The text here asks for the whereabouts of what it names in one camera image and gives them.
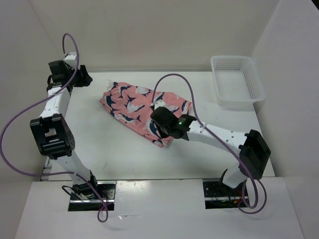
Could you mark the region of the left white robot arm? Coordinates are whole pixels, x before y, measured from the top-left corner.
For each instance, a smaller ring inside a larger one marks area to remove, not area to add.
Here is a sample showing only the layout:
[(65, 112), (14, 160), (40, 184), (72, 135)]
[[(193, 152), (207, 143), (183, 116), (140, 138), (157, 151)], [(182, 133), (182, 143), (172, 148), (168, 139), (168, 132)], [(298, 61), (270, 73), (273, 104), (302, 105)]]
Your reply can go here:
[(30, 121), (30, 129), (39, 152), (59, 164), (73, 181), (76, 197), (95, 199), (100, 192), (96, 178), (75, 152), (75, 138), (65, 115), (74, 87), (87, 87), (92, 78), (84, 65), (78, 65), (74, 56), (50, 62), (51, 75), (47, 80), (49, 100), (37, 119)]

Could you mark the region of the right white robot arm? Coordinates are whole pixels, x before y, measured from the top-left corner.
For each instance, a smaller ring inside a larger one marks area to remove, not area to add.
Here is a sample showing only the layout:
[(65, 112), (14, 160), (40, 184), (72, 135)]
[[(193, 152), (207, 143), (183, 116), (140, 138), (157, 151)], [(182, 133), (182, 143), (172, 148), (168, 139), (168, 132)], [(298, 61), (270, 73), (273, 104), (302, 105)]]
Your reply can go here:
[(176, 117), (166, 107), (156, 108), (151, 119), (162, 138), (201, 142), (235, 155), (238, 162), (226, 169), (218, 184), (222, 195), (231, 195), (250, 177), (254, 180), (262, 178), (271, 150), (258, 131), (252, 129), (248, 133), (236, 132), (200, 122), (194, 116)]

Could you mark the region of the pink shark print shorts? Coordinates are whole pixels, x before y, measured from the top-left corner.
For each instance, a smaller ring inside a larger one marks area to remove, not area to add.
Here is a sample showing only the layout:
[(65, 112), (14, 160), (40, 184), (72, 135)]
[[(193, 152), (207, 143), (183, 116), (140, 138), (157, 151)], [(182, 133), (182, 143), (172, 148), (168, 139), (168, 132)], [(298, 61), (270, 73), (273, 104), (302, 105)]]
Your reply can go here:
[(110, 82), (100, 103), (123, 125), (158, 147), (168, 146), (173, 138), (162, 138), (150, 115), (153, 90), (125, 82)]

